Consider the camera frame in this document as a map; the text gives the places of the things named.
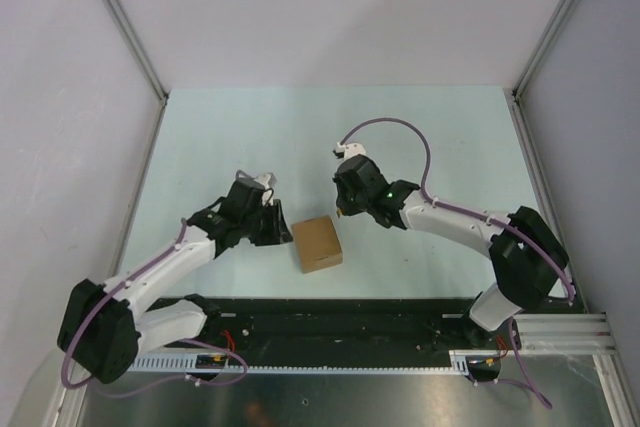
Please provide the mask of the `brown cardboard express box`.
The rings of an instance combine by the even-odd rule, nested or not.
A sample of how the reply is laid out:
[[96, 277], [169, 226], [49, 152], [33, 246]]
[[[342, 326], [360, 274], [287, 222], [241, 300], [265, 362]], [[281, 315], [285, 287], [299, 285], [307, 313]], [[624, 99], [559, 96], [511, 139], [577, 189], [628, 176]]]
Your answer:
[[330, 216], [297, 222], [291, 226], [291, 232], [304, 274], [343, 262], [342, 247]]

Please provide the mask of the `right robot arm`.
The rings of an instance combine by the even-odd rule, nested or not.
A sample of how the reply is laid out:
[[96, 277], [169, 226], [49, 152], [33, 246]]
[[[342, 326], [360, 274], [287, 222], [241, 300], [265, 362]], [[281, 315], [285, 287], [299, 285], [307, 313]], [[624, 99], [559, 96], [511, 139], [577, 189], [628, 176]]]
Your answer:
[[486, 347], [509, 318], [538, 308], [557, 282], [565, 286], [568, 302], [575, 297], [565, 274], [569, 264], [565, 248], [529, 207], [501, 215], [428, 201], [419, 185], [387, 181], [373, 160], [362, 154], [343, 159], [333, 182], [343, 216], [366, 213], [384, 228], [435, 234], [490, 260], [495, 282], [474, 300], [461, 323], [462, 338], [473, 348]]

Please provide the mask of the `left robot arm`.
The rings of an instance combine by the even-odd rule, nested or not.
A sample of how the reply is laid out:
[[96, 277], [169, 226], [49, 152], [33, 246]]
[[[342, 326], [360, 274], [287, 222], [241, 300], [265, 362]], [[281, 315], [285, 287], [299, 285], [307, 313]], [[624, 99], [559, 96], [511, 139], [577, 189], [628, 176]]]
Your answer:
[[76, 284], [57, 337], [64, 353], [62, 384], [77, 389], [91, 380], [112, 383], [139, 356], [174, 342], [214, 344], [221, 323], [200, 295], [152, 306], [242, 240], [256, 247], [292, 242], [275, 184], [271, 172], [256, 177], [237, 172], [228, 194], [183, 220], [176, 238], [156, 257], [102, 283], [84, 279]]

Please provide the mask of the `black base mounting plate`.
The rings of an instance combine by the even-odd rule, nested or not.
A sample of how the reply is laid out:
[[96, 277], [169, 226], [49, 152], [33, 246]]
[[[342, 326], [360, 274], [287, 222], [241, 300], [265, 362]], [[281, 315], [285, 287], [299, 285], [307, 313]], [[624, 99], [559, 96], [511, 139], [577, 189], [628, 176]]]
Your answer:
[[516, 324], [491, 334], [472, 327], [468, 298], [201, 302], [209, 318], [196, 340], [231, 346], [253, 368], [448, 367], [454, 350], [494, 353], [499, 338], [519, 335]]

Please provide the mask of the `right aluminium corner post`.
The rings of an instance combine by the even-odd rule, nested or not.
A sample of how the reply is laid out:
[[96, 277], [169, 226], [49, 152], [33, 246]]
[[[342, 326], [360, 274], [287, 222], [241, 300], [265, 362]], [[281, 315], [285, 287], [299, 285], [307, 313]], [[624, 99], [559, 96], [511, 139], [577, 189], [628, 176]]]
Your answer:
[[581, 0], [559, 0], [545, 25], [541, 37], [531, 52], [521, 74], [511, 88], [511, 95], [520, 102]]

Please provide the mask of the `aluminium corner post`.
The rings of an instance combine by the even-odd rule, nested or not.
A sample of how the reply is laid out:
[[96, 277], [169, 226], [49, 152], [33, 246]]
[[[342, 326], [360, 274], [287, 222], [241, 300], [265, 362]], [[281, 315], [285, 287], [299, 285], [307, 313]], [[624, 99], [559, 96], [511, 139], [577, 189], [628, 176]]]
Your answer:
[[136, 32], [123, 2], [121, 0], [102, 0], [102, 2], [154, 97], [161, 106], [164, 106], [168, 99], [168, 92]]
[[581, 0], [559, 0], [545, 25], [541, 37], [531, 52], [521, 74], [511, 88], [511, 95], [520, 102]]

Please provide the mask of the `left aluminium corner post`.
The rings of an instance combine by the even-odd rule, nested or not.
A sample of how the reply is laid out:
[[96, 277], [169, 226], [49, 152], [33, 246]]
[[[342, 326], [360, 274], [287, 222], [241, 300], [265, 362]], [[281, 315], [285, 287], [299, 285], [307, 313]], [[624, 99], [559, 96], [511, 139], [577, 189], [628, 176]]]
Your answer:
[[102, 0], [102, 2], [154, 97], [161, 106], [164, 106], [168, 99], [168, 92], [136, 32], [123, 2], [121, 0]]

